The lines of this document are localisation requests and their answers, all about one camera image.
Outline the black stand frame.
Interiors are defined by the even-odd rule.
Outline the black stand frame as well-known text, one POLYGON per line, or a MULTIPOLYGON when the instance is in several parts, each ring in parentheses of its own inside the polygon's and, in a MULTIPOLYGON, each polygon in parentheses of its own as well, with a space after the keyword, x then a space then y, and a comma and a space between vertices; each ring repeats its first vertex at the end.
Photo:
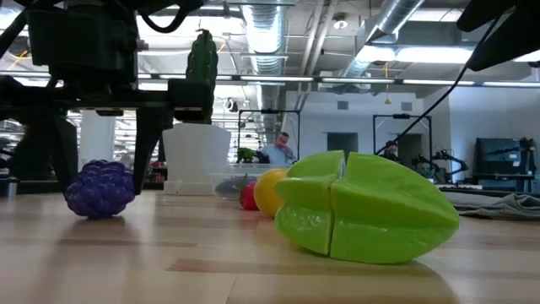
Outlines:
POLYGON ((289 134, 287 145, 293 150, 296 161, 299 159, 300 113, 298 111, 271 108, 240 110, 236 122, 236 162, 237 149, 243 147, 256 151, 256 157, 252 163, 270 164, 261 149, 268 144, 273 144, 281 132, 289 134))
POLYGON ((432 117, 431 116, 423 116, 423 115, 410 115, 407 113, 398 113, 398 114, 375 114, 372 116, 372 143, 373 143, 373 154, 379 155, 383 152, 385 145, 384 144, 381 148, 377 149, 377 129, 382 126, 382 122, 380 124, 377 123, 377 119, 382 118, 384 121, 387 119, 392 120, 410 120, 413 119, 413 122, 406 127, 406 129, 402 132, 400 132, 392 141, 396 144, 398 141, 403 138, 405 135, 408 134, 409 131, 411 131, 418 123, 420 123, 422 126, 424 126, 425 129, 428 130, 428 148, 429 148, 429 154, 431 155, 433 153, 433 123, 432 123, 432 117))

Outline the dark background monitor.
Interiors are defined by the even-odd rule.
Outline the dark background monitor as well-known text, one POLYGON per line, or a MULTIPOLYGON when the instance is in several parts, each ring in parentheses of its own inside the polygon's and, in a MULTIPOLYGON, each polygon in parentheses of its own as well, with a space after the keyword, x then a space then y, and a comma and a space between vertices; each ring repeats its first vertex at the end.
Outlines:
POLYGON ((477 138, 474 176, 533 176, 535 144, 531 138, 477 138))

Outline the white plant pot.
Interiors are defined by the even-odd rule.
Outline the white plant pot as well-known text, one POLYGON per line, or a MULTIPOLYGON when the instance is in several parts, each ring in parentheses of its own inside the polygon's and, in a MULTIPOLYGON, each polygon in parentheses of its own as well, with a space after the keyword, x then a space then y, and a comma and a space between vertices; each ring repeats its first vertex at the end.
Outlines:
POLYGON ((214 125, 183 122, 164 130, 162 135, 167 167, 164 193, 212 195, 208 174, 226 166, 231 133, 214 125))

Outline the white round column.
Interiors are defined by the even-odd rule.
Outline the white round column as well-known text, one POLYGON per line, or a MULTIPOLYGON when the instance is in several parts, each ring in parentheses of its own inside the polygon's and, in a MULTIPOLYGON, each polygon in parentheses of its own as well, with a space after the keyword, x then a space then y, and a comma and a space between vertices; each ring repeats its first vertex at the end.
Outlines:
POLYGON ((78 149, 79 169, 91 160, 113 160, 115 124, 114 117, 102 117, 96 111, 82 111, 78 149))

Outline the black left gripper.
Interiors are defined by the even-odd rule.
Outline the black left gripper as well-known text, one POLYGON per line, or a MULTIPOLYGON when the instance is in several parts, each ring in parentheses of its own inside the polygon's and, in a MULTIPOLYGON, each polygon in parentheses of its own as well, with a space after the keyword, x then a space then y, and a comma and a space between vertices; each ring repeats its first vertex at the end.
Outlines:
MULTIPOLYGON (((168 80, 165 92, 139 89, 138 54, 147 46, 138 21, 169 34, 208 0, 14 1, 23 9, 0 33, 0 57, 26 30, 32 63, 47 67, 51 81, 46 87, 28 86, 0 75, 0 109, 140 108, 133 165, 134 192, 140 194, 162 132, 172 128, 173 117, 201 119, 208 87, 185 77, 168 80)), ((10 158, 10 173, 21 181, 55 177, 65 193, 78 173, 77 128, 51 113, 18 121, 24 136, 10 158)))

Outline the green toy starfruit large piece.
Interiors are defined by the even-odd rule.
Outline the green toy starfruit large piece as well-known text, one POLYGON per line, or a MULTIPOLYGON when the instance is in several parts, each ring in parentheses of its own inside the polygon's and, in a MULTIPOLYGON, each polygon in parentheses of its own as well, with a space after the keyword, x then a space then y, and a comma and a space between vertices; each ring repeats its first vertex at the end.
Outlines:
POLYGON ((405 263, 445 243, 459 229, 456 209, 433 183, 380 156, 350 154, 331 195, 331 258, 405 263))

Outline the purple toy eggplant green cap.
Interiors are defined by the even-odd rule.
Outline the purple toy eggplant green cap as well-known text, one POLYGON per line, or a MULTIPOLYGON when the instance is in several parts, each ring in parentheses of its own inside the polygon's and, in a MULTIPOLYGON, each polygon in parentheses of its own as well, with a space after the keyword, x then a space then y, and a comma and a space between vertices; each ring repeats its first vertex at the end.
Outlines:
POLYGON ((240 192, 244 186, 250 182, 255 182, 255 176, 238 176, 229 178, 218 183, 214 188, 214 194, 222 199, 238 200, 240 192))

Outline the red toy strawberry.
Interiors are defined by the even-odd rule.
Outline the red toy strawberry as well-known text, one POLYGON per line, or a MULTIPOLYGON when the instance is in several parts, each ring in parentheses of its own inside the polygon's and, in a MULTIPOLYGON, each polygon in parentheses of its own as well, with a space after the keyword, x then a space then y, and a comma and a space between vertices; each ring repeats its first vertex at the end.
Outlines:
POLYGON ((244 210, 256 211, 258 210, 257 203, 254 197, 254 188, 257 180, 252 179, 245 175, 240 184, 240 206, 244 210))

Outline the person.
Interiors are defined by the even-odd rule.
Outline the person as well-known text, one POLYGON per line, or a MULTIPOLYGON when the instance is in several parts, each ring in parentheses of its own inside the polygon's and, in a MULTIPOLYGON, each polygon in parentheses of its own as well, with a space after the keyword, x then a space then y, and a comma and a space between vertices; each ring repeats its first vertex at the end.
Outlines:
POLYGON ((270 164, 286 166, 296 161, 293 150, 287 145, 288 141, 289 134, 281 132, 273 144, 268 144, 261 149, 270 164))
POLYGON ((381 156, 388 160, 399 162, 400 160, 397 156, 397 144, 393 141, 387 141, 381 156))

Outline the yellow toy lemon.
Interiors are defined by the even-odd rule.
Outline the yellow toy lemon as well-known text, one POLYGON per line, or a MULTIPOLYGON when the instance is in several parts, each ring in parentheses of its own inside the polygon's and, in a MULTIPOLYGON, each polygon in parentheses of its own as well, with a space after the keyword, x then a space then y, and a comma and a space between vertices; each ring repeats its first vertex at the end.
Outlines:
POLYGON ((283 200, 278 196, 274 186, 286 177, 287 171, 287 168, 274 168, 265 171, 257 178, 254 187, 256 206, 269 217, 274 218, 283 204, 283 200))

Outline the green toy starfruit small piece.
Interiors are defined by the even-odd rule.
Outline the green toy starfruit small piece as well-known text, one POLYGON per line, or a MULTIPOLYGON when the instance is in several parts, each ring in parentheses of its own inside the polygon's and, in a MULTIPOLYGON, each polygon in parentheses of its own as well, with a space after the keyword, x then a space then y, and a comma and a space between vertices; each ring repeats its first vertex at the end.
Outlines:
POLYGON ((294 244, 330 254, 334 213, 331 185, 343 175, 345 155, 331 150, 295 162, 274 189, 283 205, 274 216, 278 231, 294 244))

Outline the purple toy grape cluster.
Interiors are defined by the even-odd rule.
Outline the purple toy grape cluster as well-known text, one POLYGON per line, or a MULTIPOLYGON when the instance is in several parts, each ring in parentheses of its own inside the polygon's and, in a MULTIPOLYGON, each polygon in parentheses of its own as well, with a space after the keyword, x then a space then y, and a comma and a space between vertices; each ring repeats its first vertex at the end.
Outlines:
POLYGON ((135 199, 132 171, 122 163, 92 160, 63 192, 79 216, 105 219, 120 214, 135 199))

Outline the green cactus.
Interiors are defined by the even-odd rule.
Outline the green cactus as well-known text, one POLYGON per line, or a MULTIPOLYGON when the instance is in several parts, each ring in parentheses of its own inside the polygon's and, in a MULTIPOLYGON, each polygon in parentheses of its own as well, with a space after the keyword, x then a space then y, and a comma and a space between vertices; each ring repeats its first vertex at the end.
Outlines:
POLYGON ((186 68, 186 78, 188 80, 205 84, 208 87, 208 97, 202 99, 202 104, 207 107, 207 110, 202 112, 202 118, 195 120, 195 123, 212 123, 218 63, 219 56, 212 34, 209 30, 200 30, 197 39, 192 43, 186 68))

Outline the folded grey cloth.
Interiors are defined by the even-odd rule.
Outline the folded grey cloth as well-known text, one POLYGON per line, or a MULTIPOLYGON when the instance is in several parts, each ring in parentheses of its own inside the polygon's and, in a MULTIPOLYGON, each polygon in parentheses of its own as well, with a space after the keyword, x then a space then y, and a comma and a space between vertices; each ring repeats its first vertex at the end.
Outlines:
POLYGON ((540 198, 511 193, 502 198, 468 193, 444 193, 458 214, 492 220, 540 221, 540 198))

